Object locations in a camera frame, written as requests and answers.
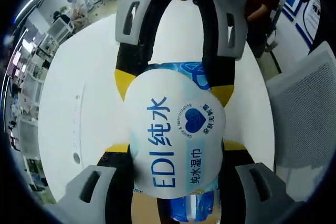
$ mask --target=heart logo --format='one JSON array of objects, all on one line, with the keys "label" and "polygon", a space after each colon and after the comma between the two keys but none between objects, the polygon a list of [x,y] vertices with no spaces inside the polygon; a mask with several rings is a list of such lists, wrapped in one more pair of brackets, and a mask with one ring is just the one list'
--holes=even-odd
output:
[{"label": "heart logo", "polygon": [[205,123],[204,115],[197,109],[189,109],[185,113],[185,118],[187,123],[185,124],[185,129],[190,133],[196,133],[199,131],[203,124]]}]

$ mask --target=blue heart logo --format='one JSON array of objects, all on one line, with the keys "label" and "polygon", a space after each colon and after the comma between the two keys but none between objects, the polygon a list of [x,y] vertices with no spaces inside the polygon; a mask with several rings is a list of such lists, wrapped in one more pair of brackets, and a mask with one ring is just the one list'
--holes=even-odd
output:
[{"label": "blue heart logo", "polygon": [[204,115],[197,109],[188,109],[185,118],[187,119],[185,129],[190,133],[196,133],[205,123]]}]

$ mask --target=white desk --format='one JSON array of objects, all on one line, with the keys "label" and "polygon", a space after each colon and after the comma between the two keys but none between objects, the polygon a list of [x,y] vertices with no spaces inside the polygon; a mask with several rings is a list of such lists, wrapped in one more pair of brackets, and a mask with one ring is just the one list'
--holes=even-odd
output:
[{"label": "white desk", "polygon": [[[49,68],[40,100],[38,140],[45,175],[56,200],[83,167],[98,162],[107,147],[128,142],[123,104],[113,75],[119,49],[114,30],[115,15],[88,26],[59,47]],[[173,1],[159,25],[152,62],[200,61],[202,47],[198,7],[191,1]],[[226,107],[225,136],[244,143],[256,162],[273,168],[271,108],[248,46],[237,62],[235,84]],[[82,92],[80,126],[76,126],[75,96]],[[74,131],[80,137],[81,164],[73,159]]]}]

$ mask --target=white table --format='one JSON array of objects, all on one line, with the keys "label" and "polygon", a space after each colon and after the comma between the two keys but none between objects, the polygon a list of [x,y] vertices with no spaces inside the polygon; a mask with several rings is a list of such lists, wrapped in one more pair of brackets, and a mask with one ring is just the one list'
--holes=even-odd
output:
[{"label": "white table", "polygon": [[[72,36],[59,47],[48,71],[40,100],[38,140],[45,175],[56,200],[84,167],[98,162],[107,147],[129,140],[113,75],[119,49],[114,30],[112,15]],[[152,62],[200,61],[202,48],[198,7],[191,1],[173,1],[159,25]],[[73,123],[73,109],[78,106],[75,96],[82,92],[78,126]],[[226,139],[242,142],[256,162],[272,169],[274,128],[270,103],[247,45],[243,59],[236,64],[235,91],[226,116]],[[74,135],[80,138],[80,164],[73,159]]]}]

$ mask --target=desk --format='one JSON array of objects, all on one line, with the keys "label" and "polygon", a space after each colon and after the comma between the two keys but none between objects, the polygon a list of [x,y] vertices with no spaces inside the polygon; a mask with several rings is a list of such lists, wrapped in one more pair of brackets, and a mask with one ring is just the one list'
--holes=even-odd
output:
[{"label": "desk", "polygon": [[[113,75],[119,49],[114,31],[115,15],[88,26],[59,47],[49,68],[40,100],[38,141],[45,175],[56,200],[83,167],[98,162],[107,147],[129,140]],[[173,1],[160,22],[152,62],[200,61],[202,48],[198,7],[191,1]],[[80,125],[74,126],[75,97],[79,93]],[[256,162],[273,168],[270,103],[247,45],[243,59],[236,65],[235,91],[226,116],[225,137],[242,142]],[[74,131],[79,131],[80,164],[73,157]]]}]

